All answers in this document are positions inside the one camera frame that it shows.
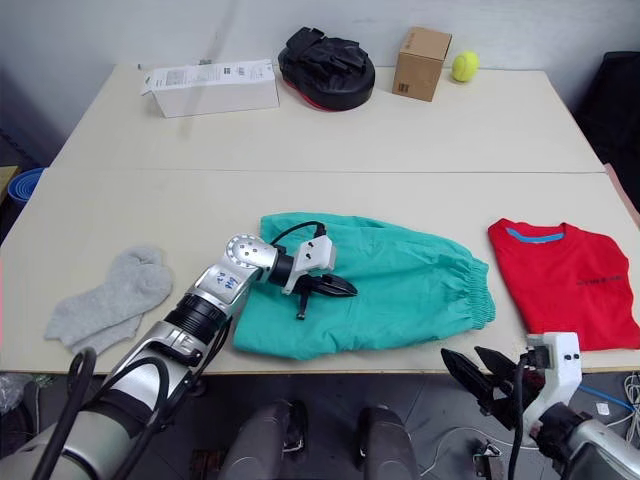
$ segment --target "red t-shirt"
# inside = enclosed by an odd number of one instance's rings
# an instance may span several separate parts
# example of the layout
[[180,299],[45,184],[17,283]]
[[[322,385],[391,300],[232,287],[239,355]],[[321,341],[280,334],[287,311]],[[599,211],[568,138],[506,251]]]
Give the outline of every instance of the red t-shirt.
[[489,239],[530,333],[576,332],[581,350],[640,348],[629,261],[611,238],[503,218]]

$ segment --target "white wall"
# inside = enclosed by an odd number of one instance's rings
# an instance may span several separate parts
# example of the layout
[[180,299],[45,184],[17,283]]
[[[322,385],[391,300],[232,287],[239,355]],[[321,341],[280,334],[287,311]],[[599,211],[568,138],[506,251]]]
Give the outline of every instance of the white wall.
[[50,160],[113,64],[275,58],[302,25],[378,66],[411,25],[451,32],[449,61],[543,69],[570,107],[604,52],[640,50],[640,0],[0,0],[0,126]]

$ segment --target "green pants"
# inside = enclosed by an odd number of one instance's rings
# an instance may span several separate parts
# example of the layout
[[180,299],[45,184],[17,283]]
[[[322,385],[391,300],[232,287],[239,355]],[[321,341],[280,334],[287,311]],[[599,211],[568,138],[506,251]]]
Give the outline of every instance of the green pants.
[[[435,235],[361,217],[283,213],[262,218],[261,237],[308,220],[327,226],[337,248],[333,273],[358,295],[311,294],[304,320],[298,295],[255,285],[233,343],[250,352],[307,360],[343,350],[396,348],[481,329],[495,318],[488,266],[464,247]],[[281,242],[287,253],[312,237],[314,227]]]

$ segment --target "cardboard box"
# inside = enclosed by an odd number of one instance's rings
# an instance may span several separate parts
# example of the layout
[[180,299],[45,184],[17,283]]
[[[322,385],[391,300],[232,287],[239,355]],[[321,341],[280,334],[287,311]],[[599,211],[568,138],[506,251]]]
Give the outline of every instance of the cardboard box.
[[447,56],[451,34],[413,27],[398,54],[393,93],[430,102]]
[[273,108],[279,105],[270,60],[158,68],[145,75],[165,117]]

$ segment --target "gray sock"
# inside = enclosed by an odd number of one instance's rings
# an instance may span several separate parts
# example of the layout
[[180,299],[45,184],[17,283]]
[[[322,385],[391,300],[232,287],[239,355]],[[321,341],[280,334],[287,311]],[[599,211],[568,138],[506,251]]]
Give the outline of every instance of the gray sock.
[[56,305],[45,338],[58,338],[74,352],[90,346],[100,353],[133,337],[142,314],[159,305],[171,287],[160,251],[130,248],[114,259],[104,284]]

